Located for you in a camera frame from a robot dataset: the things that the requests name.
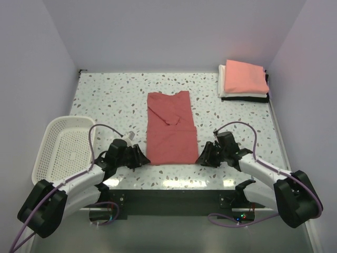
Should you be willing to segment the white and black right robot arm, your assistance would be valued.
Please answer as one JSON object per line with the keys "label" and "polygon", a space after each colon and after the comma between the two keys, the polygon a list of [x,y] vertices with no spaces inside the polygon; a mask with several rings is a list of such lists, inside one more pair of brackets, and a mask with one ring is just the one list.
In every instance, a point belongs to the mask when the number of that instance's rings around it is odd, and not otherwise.
{"label": "white and black right robot arm", "polygon": [[277,211],[291,228],[322,214],[322,202],[306,173],[288,172],[257,158],[253,151],[241,149],[229,131],[215,131],[214,135],[216,141],[206,143],[196,164],[218,168],[225,162],[252,176],[235,187],[237,198]]}

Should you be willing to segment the red t-shirt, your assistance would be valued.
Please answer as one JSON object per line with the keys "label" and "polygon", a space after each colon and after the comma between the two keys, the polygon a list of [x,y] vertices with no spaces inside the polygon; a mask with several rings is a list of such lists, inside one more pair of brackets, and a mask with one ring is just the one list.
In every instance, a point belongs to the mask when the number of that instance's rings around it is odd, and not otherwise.
{"label": "red t-shirt", "polygon": [[146,156],[151,164],[194,164],[199,154],[189,92],[149,93],[147,116]]}

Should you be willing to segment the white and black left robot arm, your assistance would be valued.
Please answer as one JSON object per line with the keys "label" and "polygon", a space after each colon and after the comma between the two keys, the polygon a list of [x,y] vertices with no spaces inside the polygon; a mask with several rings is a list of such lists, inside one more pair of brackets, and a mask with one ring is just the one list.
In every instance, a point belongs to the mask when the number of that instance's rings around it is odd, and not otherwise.
{"label": "white and black left robot arm", "polygon": [[107,199],[103,183],[120,167],[147,165],[150,160],[140,147],[115,139],[86,169],[57,182],[40,180],[28,195],[17,218],[42,238],[50,236],[62,220],[77,210]]}

